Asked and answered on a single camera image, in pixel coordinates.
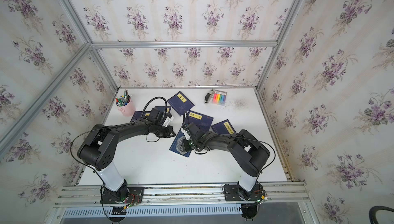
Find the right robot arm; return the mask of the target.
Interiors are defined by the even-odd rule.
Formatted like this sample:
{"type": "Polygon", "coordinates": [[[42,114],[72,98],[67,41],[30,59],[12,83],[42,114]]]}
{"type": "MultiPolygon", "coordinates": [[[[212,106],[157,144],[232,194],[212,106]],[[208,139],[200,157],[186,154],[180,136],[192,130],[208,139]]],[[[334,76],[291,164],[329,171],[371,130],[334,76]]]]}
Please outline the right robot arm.
{"type": "Polygon", "coordinates": [[[190,131],[177,140],[177,147],[182,153],[204,150],[229,152],[243,170],[238,181],[238,194],[246,199],[251,195],[260,173],[271,156],[270,151],[247,130],[234,134],[190,131]]]}

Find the grey striped cleaning cloth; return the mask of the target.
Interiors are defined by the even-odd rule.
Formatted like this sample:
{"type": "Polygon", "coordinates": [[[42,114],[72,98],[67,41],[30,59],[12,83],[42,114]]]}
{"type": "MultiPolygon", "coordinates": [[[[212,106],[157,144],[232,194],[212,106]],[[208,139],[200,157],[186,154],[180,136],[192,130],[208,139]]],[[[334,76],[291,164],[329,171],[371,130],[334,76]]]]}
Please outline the grey striped cleaning cloth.
{"type": "Polygon", "coordinates": [[[181,136],[176,140],[175,149],[181,155],[185,155],[188,152],[185,148],[184,142],[187,142],[185,136],[181,136]]]}

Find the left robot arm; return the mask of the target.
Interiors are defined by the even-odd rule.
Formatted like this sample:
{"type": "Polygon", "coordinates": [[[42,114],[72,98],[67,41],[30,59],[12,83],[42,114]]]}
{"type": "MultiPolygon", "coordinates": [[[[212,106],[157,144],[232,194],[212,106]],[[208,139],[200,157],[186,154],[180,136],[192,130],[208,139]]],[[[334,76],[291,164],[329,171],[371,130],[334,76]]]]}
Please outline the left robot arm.
{"type": "Polygon", "coordinates": [[[110,192],[118,192],[125,180],[118,172],[113,159],[118,143],[136,136],[154,134],[157,138],[175,137],[172,126],[150,121],[135,121],[116,126],[95,125],[78,150],[78,158],[92,166],[110,192]]]}

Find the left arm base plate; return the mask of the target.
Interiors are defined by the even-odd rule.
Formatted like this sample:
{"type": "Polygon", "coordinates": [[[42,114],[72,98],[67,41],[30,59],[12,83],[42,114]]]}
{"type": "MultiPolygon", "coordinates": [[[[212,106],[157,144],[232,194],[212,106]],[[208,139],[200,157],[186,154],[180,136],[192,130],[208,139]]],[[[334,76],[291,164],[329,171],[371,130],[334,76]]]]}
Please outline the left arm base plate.
{"type": "Polygon", "coordinates": [[[117,192],[112,192],[103,187],[100,203],[104,205],[115,203],[138,204],[142,202],[144,191],[144,187],[121,187],[117,192]]]}

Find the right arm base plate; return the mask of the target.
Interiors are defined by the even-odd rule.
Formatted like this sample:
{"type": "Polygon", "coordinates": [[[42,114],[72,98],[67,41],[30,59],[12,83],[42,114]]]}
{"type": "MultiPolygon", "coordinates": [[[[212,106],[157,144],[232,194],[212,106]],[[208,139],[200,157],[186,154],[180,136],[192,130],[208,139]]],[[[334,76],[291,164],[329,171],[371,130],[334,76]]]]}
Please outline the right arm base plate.
{"type": "Polygon", "coordinates": [[[225,201],[263,201],[266,191],[261,184],[255,184],[250,191],[244,190],[239,184],[225,184],[222,187],[225,201]]]}

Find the blue book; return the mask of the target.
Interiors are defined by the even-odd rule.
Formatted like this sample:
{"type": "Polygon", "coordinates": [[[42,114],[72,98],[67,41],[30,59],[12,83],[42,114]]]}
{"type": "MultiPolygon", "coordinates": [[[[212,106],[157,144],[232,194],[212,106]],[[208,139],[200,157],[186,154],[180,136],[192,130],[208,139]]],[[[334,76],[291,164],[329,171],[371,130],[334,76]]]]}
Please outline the blue book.
{"type": "Polygon", "coordinates": [[[232,135],[236,134],[236,130],[228,119],[211,125],[212,131],[217,134],[232,135]]]}
{"type": "Polygon", "coordinates": [[[188,111],[186,123],[193,123],[201,130],[208,132],[213,122],[213,117],[195,111],[188,111]]]}
{"type": "Polygon", "coordinates": [[[144,118],[144,117],[149,116],[149,115],[150,115],[150,111],[145,111],[145,112],[135,111],[130,121],[134,121],[134,120],[137,120],[137,119],[140,119],[140,118],[144,118]]]}
{"type": "Polygon", "coordinates": [[[159,110],[159,111],[161,111],[161,112],[163,112],[163,113],[170,113],[170,112],[171,112],[171,109],[172,109],[171,106],[168,106],[168,107],[165,107],[165,106],[155,106],[154,108],[157,109],[157,110],[159,110]]]}
{"type": "Polygon", "coordinates": [[[184,157],[190,156],[192,151],[191,142],[186,139],[186,136],[184,135],[182,130],[179,130],[179,132],[177,133],[169,150],[184,157]]]}
{"type": "Polygon", "coordinates": [[[181,91],[169,98],[167,102],[179,116],[182,116],[195,106],[195,104],[181,91]]]}

